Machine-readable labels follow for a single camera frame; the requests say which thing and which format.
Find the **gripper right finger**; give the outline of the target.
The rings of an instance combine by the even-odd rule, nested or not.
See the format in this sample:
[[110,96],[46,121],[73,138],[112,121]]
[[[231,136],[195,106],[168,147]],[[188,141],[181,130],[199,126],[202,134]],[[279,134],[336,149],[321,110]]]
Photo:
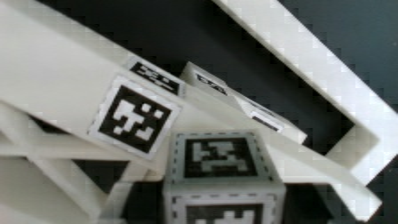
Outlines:
[[330,185],[316,184],[314,189],[316,189],[316,193],[321,198],[321,203],[327,207],[327,211],[330,214],[327,224],[357,224],[353,215],[348,211],[348,208],[344,206],[339,195],[337,195]]

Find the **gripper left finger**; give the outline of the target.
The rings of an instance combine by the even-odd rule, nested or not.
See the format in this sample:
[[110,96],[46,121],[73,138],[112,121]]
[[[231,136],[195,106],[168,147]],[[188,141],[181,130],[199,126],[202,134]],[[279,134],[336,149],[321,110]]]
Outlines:
[[119,181],[113,184],[96,224],[126,224],[126,219],[122,218],[122,212],[131,189],[133,189],[131,182]]

